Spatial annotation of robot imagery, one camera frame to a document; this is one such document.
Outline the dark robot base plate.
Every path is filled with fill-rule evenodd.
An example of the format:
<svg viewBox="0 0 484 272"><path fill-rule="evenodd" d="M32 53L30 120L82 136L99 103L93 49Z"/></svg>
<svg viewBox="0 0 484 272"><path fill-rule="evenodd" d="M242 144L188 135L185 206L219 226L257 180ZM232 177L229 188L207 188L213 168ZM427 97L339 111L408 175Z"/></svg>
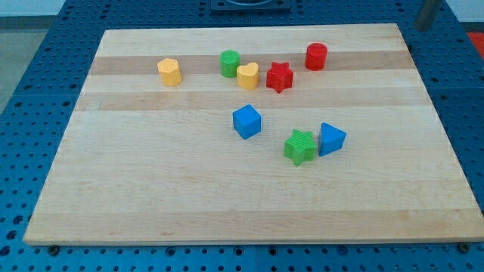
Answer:
<svg viewBox="0 0 484 272"><path fill-rule="evenodd" d="M209 0L213 13L289 11L290 0Z"/></svg>

